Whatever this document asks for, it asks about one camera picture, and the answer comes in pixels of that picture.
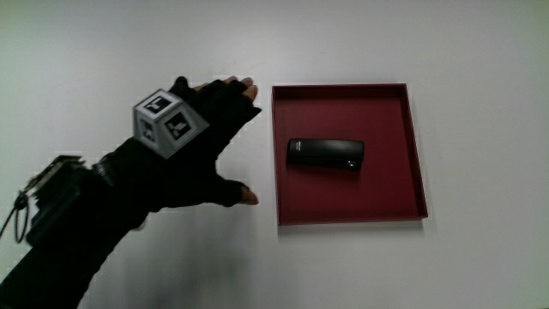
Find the person's left hand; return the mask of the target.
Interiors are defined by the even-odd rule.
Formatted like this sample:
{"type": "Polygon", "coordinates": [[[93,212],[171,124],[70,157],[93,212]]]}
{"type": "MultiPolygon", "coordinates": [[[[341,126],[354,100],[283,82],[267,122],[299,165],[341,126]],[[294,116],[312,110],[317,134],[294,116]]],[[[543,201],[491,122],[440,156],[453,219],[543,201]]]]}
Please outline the person's left hand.
{"type": "Polygon", "coordinates": [[[258,197],[247,185],[224,179],[216,171],[216,161],[225,147],[261,112],[253,105],[257,95],[253,80],[231,76],[190,88],[180,76],[170,92],[189,102],[209,127],[169,159],[134,138],[128,139],[101,160],[116,192],[131,208],[147,212],[201,203],[225,207],[258,204],[258,197]]]}

